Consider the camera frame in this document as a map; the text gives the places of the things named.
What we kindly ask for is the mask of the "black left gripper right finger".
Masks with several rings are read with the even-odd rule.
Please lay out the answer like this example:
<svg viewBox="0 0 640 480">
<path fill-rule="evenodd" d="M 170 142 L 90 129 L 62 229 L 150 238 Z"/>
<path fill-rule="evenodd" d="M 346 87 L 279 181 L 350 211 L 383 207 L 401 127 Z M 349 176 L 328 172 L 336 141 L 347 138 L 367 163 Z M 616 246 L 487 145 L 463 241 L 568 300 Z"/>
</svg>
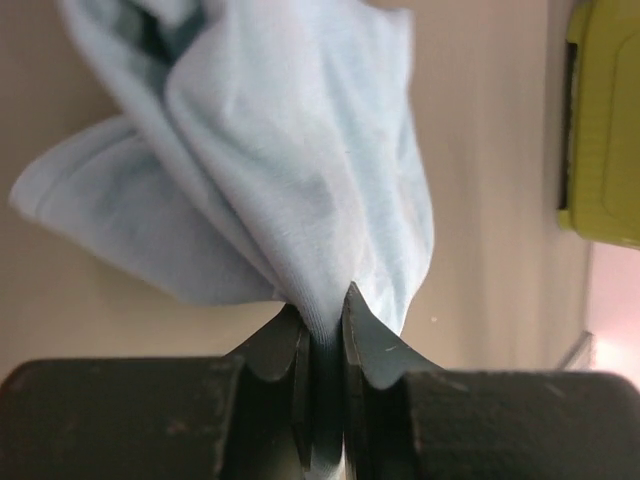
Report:
<svg viewBox="0 0 640 480">
<path fill-rule="evenodd" d="M 342 315 L 344 445 L 349 479 L 416 479 L 403 377 L 439 370 L 383 324 L 351 283 Z"/>
</svg>

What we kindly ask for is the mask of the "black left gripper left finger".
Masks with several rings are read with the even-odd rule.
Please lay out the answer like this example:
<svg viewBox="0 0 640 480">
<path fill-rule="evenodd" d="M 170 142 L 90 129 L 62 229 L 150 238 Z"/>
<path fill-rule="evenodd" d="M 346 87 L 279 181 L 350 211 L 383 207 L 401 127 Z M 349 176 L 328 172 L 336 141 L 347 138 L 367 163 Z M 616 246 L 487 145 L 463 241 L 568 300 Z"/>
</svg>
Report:
<svg viewBox="0 0 640 480">
<path fill-rule="evenodd" d="M 229 356 L 243 361 L 224 479 L 302 479 L 311 462 L 310 335 L 286 305 Z"/>
</svg>

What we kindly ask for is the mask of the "grey blue t shirt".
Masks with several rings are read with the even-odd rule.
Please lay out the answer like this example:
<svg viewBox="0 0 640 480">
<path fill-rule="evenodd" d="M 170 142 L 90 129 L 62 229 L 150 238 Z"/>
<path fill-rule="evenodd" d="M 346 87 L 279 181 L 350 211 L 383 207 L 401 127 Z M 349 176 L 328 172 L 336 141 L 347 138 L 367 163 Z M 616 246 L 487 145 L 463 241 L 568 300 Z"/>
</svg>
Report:
<svg viewBox="0 0 640 480">
<path fill-rule="evenodd" d="M 363 1 L 63 1 L 121 114 L 29 165 L 25 217 L 184 301 L 295 305 L 332 344 L 356 284 L 403 328 L 433 251 L 413 16 Z"/>
</svg>

